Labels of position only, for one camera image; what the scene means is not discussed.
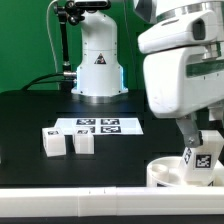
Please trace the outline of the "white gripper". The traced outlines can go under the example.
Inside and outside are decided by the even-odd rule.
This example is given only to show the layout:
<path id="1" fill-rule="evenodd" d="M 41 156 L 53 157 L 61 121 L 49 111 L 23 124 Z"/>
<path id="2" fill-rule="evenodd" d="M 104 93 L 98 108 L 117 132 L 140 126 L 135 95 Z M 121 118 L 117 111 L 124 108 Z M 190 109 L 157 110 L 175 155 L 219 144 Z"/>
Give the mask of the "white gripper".
<path id="1" fill-rule="evenodd" d="M 177 118 L 186 147 L 203 144 L 192 112 L 208 106 L 209 121 L 224 129 L 224 52 L 209 60 L 204 54 L 203 46 L 178 48 L 148 55 L 143 63 L 151 111 L 158 118 Z"/>

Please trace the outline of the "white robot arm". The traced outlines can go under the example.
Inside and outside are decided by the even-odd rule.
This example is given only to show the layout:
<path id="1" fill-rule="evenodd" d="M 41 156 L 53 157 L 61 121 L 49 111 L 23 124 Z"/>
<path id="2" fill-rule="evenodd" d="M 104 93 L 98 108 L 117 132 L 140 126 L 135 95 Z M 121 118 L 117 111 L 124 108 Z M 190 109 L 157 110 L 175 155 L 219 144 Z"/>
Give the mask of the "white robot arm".
<path id="1" fill-rule="evenodd" d="M 194 113 L 224 100 L 224 0 L 133 0 L 152 25 L 138 36 L 150 110 L 174 118 L 187 147 L 202 144 Z M 109 0 L 74 0 L 83 16 L 76 93 L 110 98 L 125 91 L 117 61 L 117 26 Z"/>

